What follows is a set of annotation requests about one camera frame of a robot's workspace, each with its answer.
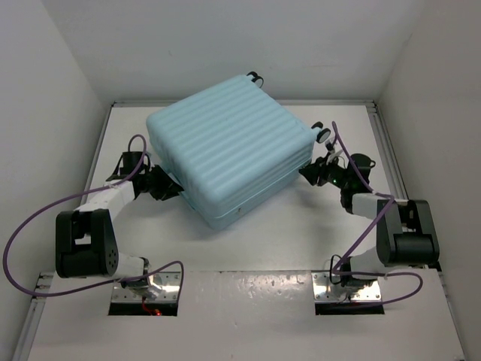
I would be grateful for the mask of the light blue suitcase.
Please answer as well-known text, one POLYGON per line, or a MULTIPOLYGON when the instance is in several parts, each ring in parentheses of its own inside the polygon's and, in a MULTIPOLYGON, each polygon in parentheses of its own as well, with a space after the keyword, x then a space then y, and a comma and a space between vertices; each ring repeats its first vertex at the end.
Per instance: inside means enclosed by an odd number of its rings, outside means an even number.
POLYGON ((316 143, 330 138, 271 98, 254 71, 146 119, 150 144, 182 196, 213 229, 224 229, 293 182, 316 143))

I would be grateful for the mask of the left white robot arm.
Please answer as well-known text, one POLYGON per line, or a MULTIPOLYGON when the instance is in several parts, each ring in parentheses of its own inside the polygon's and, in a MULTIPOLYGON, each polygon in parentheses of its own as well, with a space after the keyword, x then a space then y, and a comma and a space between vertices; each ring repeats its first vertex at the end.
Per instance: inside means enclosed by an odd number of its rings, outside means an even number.
POLYGON ((56 273, 61 278, 103 277, 118 280, 144 300, 165 290, 158 275, 150 275, 147 258, 119 251, 113 221, 142 193, 166 201, 183 192, 160 166, 140 151, 122 153, 105 190, 73 211, 56 217, 56 273))

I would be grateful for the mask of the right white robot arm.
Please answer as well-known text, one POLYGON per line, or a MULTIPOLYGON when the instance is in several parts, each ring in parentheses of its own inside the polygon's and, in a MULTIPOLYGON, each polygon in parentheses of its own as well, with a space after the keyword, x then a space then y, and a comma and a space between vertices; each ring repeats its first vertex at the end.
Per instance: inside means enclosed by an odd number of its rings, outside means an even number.
POLYGON ((374 166, 371 158, 356 153, 346 167, 339 166, 336 156, 324 156, 299 171, 312 186, 337 187, 341 207, 370 221, 343 256, 331 258, 328 276, 333 285, 360 287, 439 260, 440 246, 429 204, 372 190, 369 175, 374 166))

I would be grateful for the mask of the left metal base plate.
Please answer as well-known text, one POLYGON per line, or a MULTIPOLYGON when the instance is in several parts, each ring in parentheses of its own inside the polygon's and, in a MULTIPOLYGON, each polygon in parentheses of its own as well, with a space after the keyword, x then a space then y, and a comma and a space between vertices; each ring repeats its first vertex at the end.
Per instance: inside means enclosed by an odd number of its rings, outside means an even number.
POLYGON ((110 300, 117 304, 175 303, 182 276, 181 272, 159 272, 139 281, 114 283, 110 300))

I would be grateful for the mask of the metal base plate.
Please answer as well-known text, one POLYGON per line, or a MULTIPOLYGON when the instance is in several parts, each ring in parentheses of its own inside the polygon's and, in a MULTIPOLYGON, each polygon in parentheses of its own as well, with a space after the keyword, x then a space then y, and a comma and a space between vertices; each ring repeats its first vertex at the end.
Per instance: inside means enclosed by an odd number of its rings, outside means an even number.
POLYGON ((311 272, 311 279, 316 304, 360 305, 383 300, 377 280, 349 279, 342 283, 340 277, 330 277, 328 271, 311 272))
POLYGON ((182 276, 181 272, 159 272, 139 281, 114 283, 110 300, 117 304, 175 303, 182 276))

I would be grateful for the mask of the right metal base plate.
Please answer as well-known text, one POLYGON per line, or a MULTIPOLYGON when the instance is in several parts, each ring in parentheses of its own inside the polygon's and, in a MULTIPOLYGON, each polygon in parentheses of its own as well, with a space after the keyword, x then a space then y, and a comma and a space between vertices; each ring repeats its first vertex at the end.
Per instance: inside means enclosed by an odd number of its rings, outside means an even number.
POLYGON ((330 277, 328 271, 311 272, 311 279, 316 304, 360 305, 383 300, 377 280, 349 279, 342 283, 340 277, 330 277))

